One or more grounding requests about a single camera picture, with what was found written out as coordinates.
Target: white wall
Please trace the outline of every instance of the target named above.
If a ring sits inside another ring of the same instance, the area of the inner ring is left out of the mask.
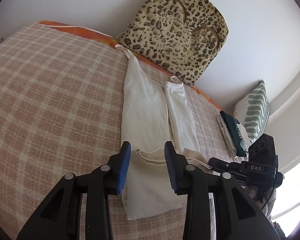
[[[300,96],[268,124],[266,133],[274,137],[281,172],[288,171],[300,162]]]
[[[82,25],[116,36],[145,0],[3,0],[0,38],[33,21]],[[225,46],[197,86],[231,112],[266,82],[273,100],[300,71],[300,10],[293,0],[210,0],[229,27]]]
[[[271,101],[269,123],[278,118],[300,96],[300,72],[281,93]]]

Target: mattress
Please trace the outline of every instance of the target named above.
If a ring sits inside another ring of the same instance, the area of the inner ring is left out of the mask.
[[[11,239],[64,174],[90,173],[120,150],[128,60],[105,37],[33,23],[0,44],[0,226]],[[153,80],[168,80],[137,58]],[[196,88],[185,91],[201,154],[234,161],[217,105]],[[109,205],[114,239],[182,239],[185,208],[127,221],[120,196]],[[84,236],[84,207],[81,217]]]

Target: window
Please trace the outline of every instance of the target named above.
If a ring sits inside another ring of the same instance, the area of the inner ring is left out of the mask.
[[[277,188],[277,198],[271,212],[272,221],[280,224],[288,236],[300,221],[300,163],[284,174]]]

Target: dark green fabric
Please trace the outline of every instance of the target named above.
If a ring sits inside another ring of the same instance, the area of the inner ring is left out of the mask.
[[[231,115],[226,114],[224,111],[220,111],[220,115],[221,115],[223,121],[226,123],[227,129],[231,136],[231,139],[237,150],[237,156],[247,157],[246,152],[240,146],[240,142],[243,140],[243,138],[237,127],[237,124],[240,124],[239,121],[237,119],[233,118]]]

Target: leopard print bag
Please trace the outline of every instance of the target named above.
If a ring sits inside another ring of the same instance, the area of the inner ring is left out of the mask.
[[[148,0],[119,43],[193,86],[227,34],[223,16],[208,0]]]

